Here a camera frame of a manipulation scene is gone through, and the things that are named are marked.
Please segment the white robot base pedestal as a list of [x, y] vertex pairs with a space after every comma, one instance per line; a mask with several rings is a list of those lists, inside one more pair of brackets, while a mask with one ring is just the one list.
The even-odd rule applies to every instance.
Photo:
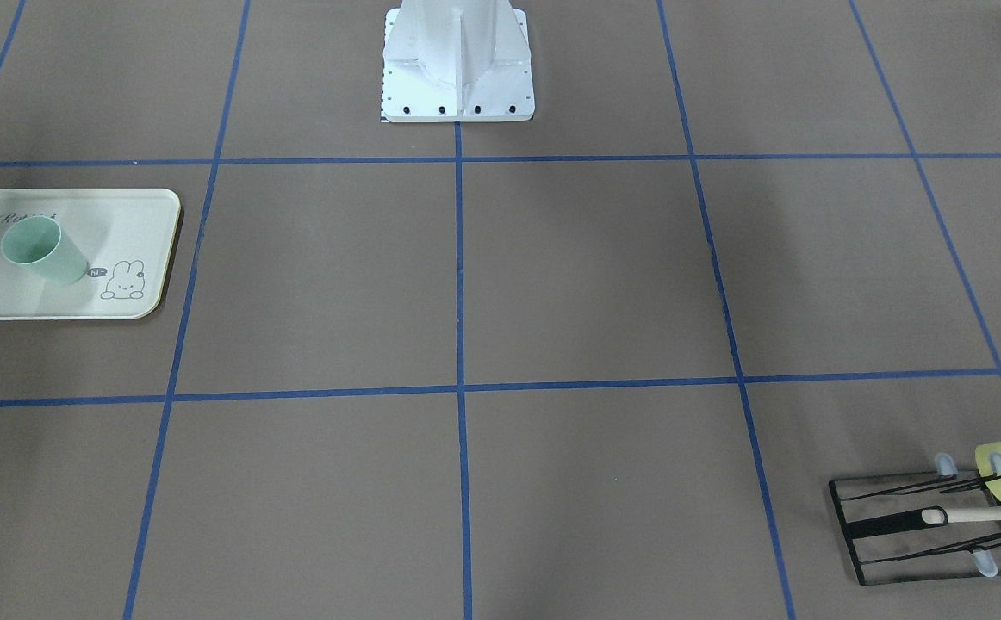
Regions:
[[508, 1], [402, 1], [383, 26], [383, 122], [535, 116], [528, 19]]

